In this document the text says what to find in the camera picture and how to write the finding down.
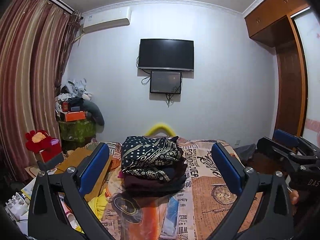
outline bed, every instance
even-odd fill
[[[211,148],[216,142],[238,158],[225,141],[178,139],[188,164],[185,187],[175,195],[161,198],[127,195],[119,178],[121,144],[107,143],[112,162],[100,191],[100,199],[105,202],[97,198],[89,202],[90,207],[116,240],[206,239],[236,200],[212,161]],[[97,145],[98,142],[91,142],[85,148],[94,150]],[[249,228],[261,196],[262,193],[256,194],[239,231]]]

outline monitor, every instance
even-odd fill
[[[193,41],[141,39],[138,68],[193,71]]]
[[[150,93],[180,94],[181,72],[151,71]]]

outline brown curtain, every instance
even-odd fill
[[[60,138],[55,120],[54,82],[57,73],[60,48],[69,15],[51,5],[44,11],[44,26],[34,46],[30,71],[32,113],[37,130],[44,129],[55,138]]]
[[[59,57],[59,65],[55,80],[55,87],[56,87],[56,96],[60,94],[60,86],[61,86],[61,79],[66,70],[67,62],[70,56],[70,52],[72,49],[73,41],[76,37],[78,30],[80,29],[80,13],[75,11],[68,22],[65,34],[64,34],[64,41],[62,44],[60,57]]]
[[[43,129],[59,138],[54,84],[69,18],[48,0],[14,0],[0,20],[0,139],[18,180],[36,164],[25,133]]]

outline wall-mounted air conditioner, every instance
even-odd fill
[[[130,7],[89,14],[84,20],[83,31],[84,33],[90,33],[113,27],[127,26],[130,25],[130,19]]]

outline orange box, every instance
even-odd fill
[[[85,119],[85,114],[84,111],[80,112],[68,112],[64,114],[63,120],[65,122],[70,122],[70,121],[76,121],[76,120],[82,120]]]

